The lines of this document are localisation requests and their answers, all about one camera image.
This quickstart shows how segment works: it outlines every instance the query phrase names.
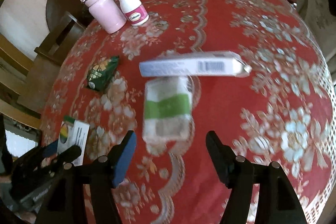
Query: jar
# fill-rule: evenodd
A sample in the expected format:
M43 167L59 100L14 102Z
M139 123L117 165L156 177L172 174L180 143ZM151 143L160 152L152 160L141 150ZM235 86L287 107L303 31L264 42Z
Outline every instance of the jar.
M149 19L140 0L119 0L119 2L122 12L131 21L132 26L139 26Z

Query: barcode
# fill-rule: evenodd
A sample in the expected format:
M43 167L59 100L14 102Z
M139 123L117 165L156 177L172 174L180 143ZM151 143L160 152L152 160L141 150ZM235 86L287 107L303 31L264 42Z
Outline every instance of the barcode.
M224 62L206 62L198 61L198 71L199 72L216 72L224 71Z

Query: wall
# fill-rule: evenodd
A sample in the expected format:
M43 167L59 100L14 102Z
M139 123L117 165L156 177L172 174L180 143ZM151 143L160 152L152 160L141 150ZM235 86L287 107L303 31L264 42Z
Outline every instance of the wall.
M30 59L49 33L45 20L47 0L4 0L0 7L0 33Z

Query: green snack package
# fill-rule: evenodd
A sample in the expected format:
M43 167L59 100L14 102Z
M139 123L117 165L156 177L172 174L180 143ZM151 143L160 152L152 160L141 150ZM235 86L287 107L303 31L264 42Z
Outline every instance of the green snack package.
M87 88L96 91L103 91L109 84L115 69L118 66L119 56L112 56L99 64L93 65L86 77Z

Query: red tablecloth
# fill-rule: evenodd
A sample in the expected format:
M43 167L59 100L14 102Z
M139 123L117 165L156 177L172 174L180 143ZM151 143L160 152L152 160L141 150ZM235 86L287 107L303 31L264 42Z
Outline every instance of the red tablecloth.
M335 173L335 93L314 38L285 0L141 0L150 19L108 35L96 21L60 70L42 115L43 143L58 138L64 115L91 130L86 162L106 154L127 130L138 145L127 178L114 191L124 223L218 223L230 191L205 146L215 130L250 161L278 161L309 223L325 205ZM172 52L233 51L253 70L246 78L192 77L190 139L167 146L142 140L139 62ZM120 55L102 95L86 88L92 64ZM258 200L255 187L248 222ZM86 200L89 218L92 206Z

